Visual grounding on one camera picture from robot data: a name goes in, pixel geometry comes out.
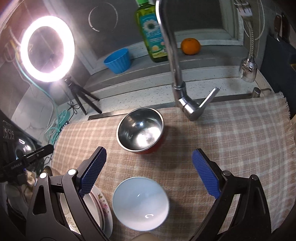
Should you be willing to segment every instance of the black tripod leg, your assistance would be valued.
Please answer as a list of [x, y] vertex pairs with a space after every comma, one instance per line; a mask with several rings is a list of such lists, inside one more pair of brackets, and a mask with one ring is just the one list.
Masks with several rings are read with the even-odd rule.
[[91, 102], [83, 93], [78, 92], [77, 94], [96, 112], [98, 112], [99, 114], [102, 113], [102, 111], [93, 102]]
[[74, 91], [71, 91], [72, 95], [74, 96], [75, 100], [77, 101], [78, 105], [80, 106], [80, 108], [82, 109], [83, 113], [86, 115], [86, 111], [84, 109], [84, 107], [82, 106], [79, 98], [77, 97], [76, 93]]
[[86, 95], [88, 95], [89, 97], [93, 98], [94, 100], [100, 101], [100, 99], [96, 96], [94, 96], [93, 94], [89, 93], [87, 90], [83, 89], [81, 86], [72, 83], [72, 85], [75, 85], [75, 88], [77, 88], [78, 90], [80, 90], [82, 93], [85, 93]]

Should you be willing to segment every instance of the light blue bowl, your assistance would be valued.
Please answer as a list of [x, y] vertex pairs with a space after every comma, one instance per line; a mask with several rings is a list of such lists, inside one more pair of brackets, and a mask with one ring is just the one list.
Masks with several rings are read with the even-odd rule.
[[104, 64], [115, 74], [120, 74], [131, 66], [128, 49], [120, 49], [110, 54], [105, 60]]

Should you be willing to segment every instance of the checkered cloth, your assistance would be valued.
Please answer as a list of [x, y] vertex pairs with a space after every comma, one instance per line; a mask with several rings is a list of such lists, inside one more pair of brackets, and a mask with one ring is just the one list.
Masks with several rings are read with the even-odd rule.
[[[152, 233], [162, 240], [188, 240], [214, 203], [208, 195], [191, 154], [202, 148], [210, 160], [235, 176], [256, 174], [262, 183], [272, 230], [279, 227], [295, 202], [295, 142], [286, 99], [265, 98], [211, 103], [194, 122], [179, 108], [160, 109], [165, 140], [148, 155], [122, 149], [116, 140], [121, 116], [67, 125], [58, 139], [53, 168], [65, 173], [89, 158], [98, 146], [107, 149], [106, 164], [96, 181], [112, 210], [112, 195], [123, 180], [144, 176], [157, 181], [170, 198], [167, 220]], [[238, 198], [221, 228], [227, 229]], [[140, 232], [121, 224], [113, 215], [111, 240], [130, 240]]]

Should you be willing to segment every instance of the tripod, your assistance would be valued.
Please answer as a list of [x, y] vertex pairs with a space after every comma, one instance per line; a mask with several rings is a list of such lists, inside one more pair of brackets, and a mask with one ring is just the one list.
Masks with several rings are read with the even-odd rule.
[[75, 98], [75, 100], [77, 101], [78, 105], [80, 106], [80, 108], [82, 109], [83, 113], [86, 115], [86, 111], [84, 109], [84, 107], [82, 106], [79, 98], [81, 97], [90, 107], [92, 107], [96, 112], [98, 113], [102, 113], [102, 111], [89, 99], [86, 97], [86, 95], [88, 95], [89, 97], [93, 98], [94, 100], [99, 101], [100, 99], [97, 98], [96, 96], [94, 96], [93, 94], [89, 93], [88, 91], [86, 91], [85, 89], [83, 89], [81, 86], [75, 84], [72, 80], [71, 77], [68, 77], [65, 79], [65, 83], [68, 85], [73, 97]]

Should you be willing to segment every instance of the dish soap bottle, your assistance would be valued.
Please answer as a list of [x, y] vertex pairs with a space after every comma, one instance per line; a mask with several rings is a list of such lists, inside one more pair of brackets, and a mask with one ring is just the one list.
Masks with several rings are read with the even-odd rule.
[[156, 18], [155, 5], [149, 0], [137, 0], [140, 7], [136, 11], [137, 24], [143, 36], [150, 58], [158, 63], [168, 60], [165, 42]]

